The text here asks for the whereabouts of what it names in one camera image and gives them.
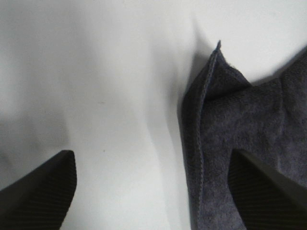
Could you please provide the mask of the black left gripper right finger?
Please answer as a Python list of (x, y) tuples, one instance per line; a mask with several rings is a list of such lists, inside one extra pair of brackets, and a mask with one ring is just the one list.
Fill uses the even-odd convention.
[(228, 187), (248, 230), (305, 230), (307, 190), (242, 149), (232, 151)]

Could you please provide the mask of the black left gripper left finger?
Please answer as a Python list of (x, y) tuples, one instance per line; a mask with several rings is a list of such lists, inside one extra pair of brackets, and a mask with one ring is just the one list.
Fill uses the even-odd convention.
[(62, 150), (0, 192), (2, 230), (58, 230), (77, 186), (75, 155)]

